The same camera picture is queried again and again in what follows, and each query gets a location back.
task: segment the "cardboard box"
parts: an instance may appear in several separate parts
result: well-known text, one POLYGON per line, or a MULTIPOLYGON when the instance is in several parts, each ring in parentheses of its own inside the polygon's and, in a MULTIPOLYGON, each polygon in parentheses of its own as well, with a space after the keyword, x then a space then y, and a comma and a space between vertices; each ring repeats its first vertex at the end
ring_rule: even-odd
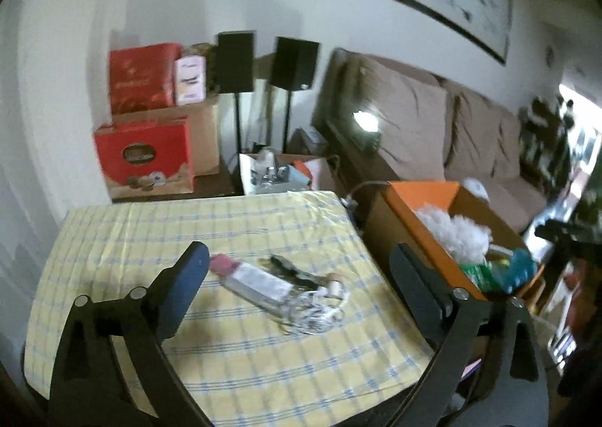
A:
POLYGON ((392 182, 380 193, 366 223, 364 240, 377 263, 386 270, 393 246, 410 245, 422 262, 437 269, 452 287, 461 287, 477 299, 485 296, 464 275, 458 264, 434 239, 414 211, 425 204, 440 207, 451 216, 461 214, 491 229, 493 243, 508 249, 526 249, 516 234, 489 206, 457 182, 392 182))
POLYGON ((174 43, 109 53, 109 94, 113 115, 175 105, 173 72, 181 46, 174 43))
MULTIPOLYGON (((240 154, 239 156, 239 167, 240 167, 240 178, 243 184, 243 191, 245 195, 254 194, 253 185, 251 184, 251 169, 253 162, 257 159, 257 154, 240 154)), ((294 155, 290 153, 278 153, 276 154, 276 163, 281 165, 290 165, 296 160, 301 162, 315 161, 312 164, 311 171, 314 181, 312 186, 317 187, 317 190, 321 191, 333 191, 340 197, 345 196, 345 188, 341 183, 341 180, 337 177, 336 173, 333 174, 330 170, 327 160, 324 157, 316 155, 294 155)))
POLYGON ((102 126, 94 140, 111 198, 193 191, 186 118, 102 126))
POLYGON ((189 104, 151 111, 114 116, 113 122, 149 121, 186 116, 189 125, 190 161, 193 175, 217 174, 220 170, 220 149, 217 140, 217 96, 189 104))

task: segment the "cable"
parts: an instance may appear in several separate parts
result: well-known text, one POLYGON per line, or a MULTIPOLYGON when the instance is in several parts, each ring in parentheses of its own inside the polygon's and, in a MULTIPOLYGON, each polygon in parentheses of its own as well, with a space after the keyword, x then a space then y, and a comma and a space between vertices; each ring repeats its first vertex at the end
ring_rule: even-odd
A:
POLYGON ((349 300, 349 292, 341 285, 341 298, 336 307, 324 303, 329 296, 325 287, 317 291, 305 291, 300 295, 288 299, 282 306, 282 324, 292 334, 306 334, 315 336, 331 330, 342 321, 342 307, 349 300))
POLYGON ((354 202, 353 195, 366 186, 388 186, 389 184, 390 182, 388 180, 365 180, 351 189, 344 199, 341 199, 342 205, 345 207, 351 207, 354 202))

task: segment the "open cardboard box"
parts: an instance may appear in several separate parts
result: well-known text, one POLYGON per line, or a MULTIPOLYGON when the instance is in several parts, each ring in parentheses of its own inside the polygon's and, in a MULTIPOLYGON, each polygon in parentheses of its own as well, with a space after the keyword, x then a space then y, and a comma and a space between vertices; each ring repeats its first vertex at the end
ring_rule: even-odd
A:
MULTIPOLYGON (((245 195, 253 194, 253 185, 251 184, 251 169, 253 167, 254 160, 257 159, 257 154, 240 154, 239 155, 239 166, 240 166, 240 179, 243 183, 243 191, 245 195)), ((309 162, 310 160, 318 160, 321 159, 323 163, 321 164, 321 174, 320 174, 320 183, 321 190, 329 190, 334 191, 336 195, 342 197, 345 196, 345 188, 342 184, 341 180, 337 177, 337 174, 334 173, 326 160, 326 158, 317 156, 317 155, 295 155, 290 153, 277 153, 276 154, 276 163, 278 165, 290 165, 295 160, 300 160, 301 162, 309 162)))
MULTIPOLYGON (((466 289, 474 298, 485 296, 464 275, 458 264, 434 239, 414 211, 426 204, 440 207, 451 216, 461 214, 491 229, 493 243, 508 249, 526 249, 523 239, 515 233, 489 206, 473 196, 457 182, 403 181, 391 182, 377 195, 368 216, 363 240, 366 247, 386 272, 389 254, 398 243, 409 244, 420 260, 437 269, 452 287, 466 289)), ((520 290, 522 296, 535 283, 540 272, 520 290)))

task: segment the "orange box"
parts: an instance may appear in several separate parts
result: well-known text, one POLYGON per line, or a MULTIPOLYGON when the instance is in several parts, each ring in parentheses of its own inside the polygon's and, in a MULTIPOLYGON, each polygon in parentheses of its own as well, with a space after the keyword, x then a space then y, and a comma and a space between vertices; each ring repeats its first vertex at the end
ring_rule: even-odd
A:
POLYGON ((451 216, 460 214, 489 227, 493 242, 497 245, 508 249, 526 249, 520 235, 459 183, 400 181, 391 182, 372 207, 364 234, 369 251, 377 263, 385 268, 393 246, 407 242, 420 260, 438 270, 451 287, 464 288, 474 298, 486 300, 414 213, 426 204, 440 207, 451 216))

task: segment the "screw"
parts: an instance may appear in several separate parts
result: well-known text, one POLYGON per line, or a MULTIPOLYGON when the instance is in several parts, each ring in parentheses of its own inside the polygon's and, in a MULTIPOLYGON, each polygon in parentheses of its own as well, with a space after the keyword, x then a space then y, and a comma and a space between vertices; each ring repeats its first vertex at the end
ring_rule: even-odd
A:
POLYGON ((510 303, 512 303, 517 308, 522 308, 523 306, 525 306, 524 301, 520 298, 517 298, 516 296, 510 298, 510 303))
POLYGON ((464 288, 456 288, 453 290, 453 295, 458 298, 459 300, 467 300, 468 297, 470 296, 468 294, 468 291, 465 290, 464 288))
POLYGON ((133 290, 131 290, 129 292, 129 297, 132 300, 140 300, 145 296, 146 296, 146 288, 143 288, 142 286, 138 286, 137 288, 134 288, 133 290))
POLYGON ((88 297, 87 297, 85 294, 81 294, 81 295, 79 295, 79 296, 78 296, 78 297, 75 299, 75 301, 73 302, 73 304, 74 304, 76 307, 78 307, 78 308, 81 308, 81 307, 83 307, 84 305, 86 305, 86 304, 88 303, 88 301, 89 301, 89 300, 90 300, 90 299, 89 299, 89 298, 88 298, 88 297))

